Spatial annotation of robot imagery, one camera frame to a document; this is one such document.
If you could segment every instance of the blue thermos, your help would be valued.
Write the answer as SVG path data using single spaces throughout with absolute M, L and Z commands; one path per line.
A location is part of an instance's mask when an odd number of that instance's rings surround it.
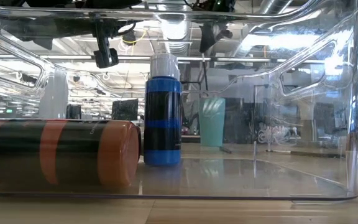
M 171 54 L 150 59 L 146 82 L 144 162 L 151 166 L 173 166 L 180 162 L 181 83 L 178 60 Z

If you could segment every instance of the wooden table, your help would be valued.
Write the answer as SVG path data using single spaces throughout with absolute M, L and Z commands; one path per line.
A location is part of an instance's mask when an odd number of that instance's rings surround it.
M 358 223 L 358 198 L 286 201 L 2 198 L 0 223 Z

